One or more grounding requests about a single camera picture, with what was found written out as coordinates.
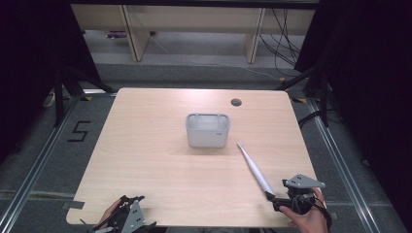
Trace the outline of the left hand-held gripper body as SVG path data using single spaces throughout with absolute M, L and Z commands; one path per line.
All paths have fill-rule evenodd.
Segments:
M 102 229 L 91 227 L 91 233 L 150 233 L 156 222 L 147 224 L 140 207 L 140 202 L 120 207 L 108 218 L 108 226 Z

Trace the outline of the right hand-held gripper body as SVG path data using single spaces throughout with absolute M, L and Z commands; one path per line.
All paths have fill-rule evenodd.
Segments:
M 323 182 L 301 174 L 297 174 L 289 180 L 283 180 L 283 185 L 288 189 L 287 194 L 291 199 L 291 209 L 300 215 L 308 213 L 316 203 L 313 188 L 326 186 Z

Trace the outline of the white electric toothbrush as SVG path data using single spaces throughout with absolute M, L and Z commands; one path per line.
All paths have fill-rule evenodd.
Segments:
M 238 141 L 237 146 L 242 151 L 242 154 L 243 154 L 243 156 L 244 156 L 251 172 L 253 173 L 255 179 L 257 180 L 258 184 L 260 185 L 262 191 L 265 194 L 269 193 L 271 195 L 274 195 L 274 191 L 273 191 L 271 185 L 268 183 L 265 176 L 263 175 L 263 173 L 258 168 L 257 164 L 254 162 L 254 160 L 250 157 L 248 152 L 245 150 L 243 143 L 241 141 Z

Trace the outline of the pale grey plastic container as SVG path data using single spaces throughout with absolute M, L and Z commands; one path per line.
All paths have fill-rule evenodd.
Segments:
M 230 128 L 230 118 L 224 114 L 187 115 L 188 143 L 193 148 L 224 148 Z

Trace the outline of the person's left hand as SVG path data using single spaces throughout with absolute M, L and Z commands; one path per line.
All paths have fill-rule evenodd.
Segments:
M 115 201 L 103 214 L 100 218 L 99 222 L 94 225 L 94 228 L 102 229 L 108 226 L 108 218 L 112 215 L 112 213 L 118 208 L 121 200 L 118 199 Z

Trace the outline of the person's right hand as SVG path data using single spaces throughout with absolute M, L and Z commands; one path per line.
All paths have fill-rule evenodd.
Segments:
M 285 206 L 281 206 L 280 211 L 291 220 L 288 227 L 296 227 L 300 233 L 328 233 L 326 217 L 316 207 L 305 215 L 296 214 Z

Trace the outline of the grey tape patch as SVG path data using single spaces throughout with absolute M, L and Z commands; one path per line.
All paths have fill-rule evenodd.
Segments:
M 63 210 L 70 210 L 70 209 L 76 209 L 76 210 L 81 210 L 84 207 L 85 203 L 80 202 L 80 201 L 67 201 L 64 202 L 62 205 Z

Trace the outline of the black metal stand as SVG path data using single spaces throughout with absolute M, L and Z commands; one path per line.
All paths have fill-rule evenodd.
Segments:
M 311 117 L 320 117 L 322 123 L 325 127 L 328 127 L 327 122 L 327 76 L 326 76 L 326 66 L 318 61 L 314 66 L 304 71 L 297 77 L 282 83 L 280 86 L 276 87 L 276 90 L 286 90 L 297 83 L 302 82 L 307 79 L 307 83 L 304 87 L 303 93 L 306 97 L 313 97 L 316 93 L 320 94 L 320 104 L 321 107 L 318 111 L 306 116 L 304 119 L 299 121 L 299 126 L 302 126 Z
M 80 97 L 85 94 L 83 88 L 80 86 L 79 81 L 86 81 L 92 85 L 99 87 L 108 93 L 116 93 L 117 90 L 102 83 L 99 76 L 90 76 L 81 70 L 70 67 L 60 66 L 54 75 L 54 96 L 55 96 L 55 123 L 54 126 L 58 126 L 64 119 L 64 104 L 63 104 L 63 89 L 66 89 L 71 96 Z

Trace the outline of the black curtain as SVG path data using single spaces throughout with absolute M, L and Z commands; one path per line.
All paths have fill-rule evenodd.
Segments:
M 0 0 L 0 163 L 56 83 L 103 83 L 67 0 Z
M 412 233 L 412 0 L 316 0 L 295 66 L 326 76 L 363 156 Z

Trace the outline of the metal floor rail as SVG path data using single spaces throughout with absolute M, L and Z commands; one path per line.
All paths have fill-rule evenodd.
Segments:
M 47 140 L 42 144 L 41 150 L 34 156 L 33 163 L 29 166 L 24 174 L 22 182 L 18 189 L 7 192 L 0 191 L 0 199 L 9 198 L 10 202 L 7 208 L 0 216 L 0 233 L 10 233 L 18 216 L 20 215 L 26 201 L 28 200 L 32 189 L 39 180 L 47 162 L 49 161 L 52 151 L 65 128 L 66 122 L 72 114 L 74 108 L 79 103 L 80 97 L 72 97 L 67 106 L 63 108 L 63 117 L 51 127 L 51 132 L 47 136 Z
M 369 208 L 364 196 L 361 194 L 361 190 L 355 181 L 343 155 L 337 146 L 328 126 L 325 126 L 324 122 L 319 116 L 315 118 L 316 125 L 321 133 L 321 136 L 326 144 L 327 150 L 336 170 L 343 182 L 351 202 L 360 218 L 360 221 L 365 229 L 366 233 L 382 233 L 374 214 Z

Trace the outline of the light wooden desk frame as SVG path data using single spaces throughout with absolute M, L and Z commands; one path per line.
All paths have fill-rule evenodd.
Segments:
M 150 32 L 234 33 L 244 36 L 246 57 L 254 63 L 261 34 L 304 36 L 312 10 L 269 8 L 166 7 L 131 5 L 71 6 L 83 30 L 123 31 L 132 58 L 143 58 Z

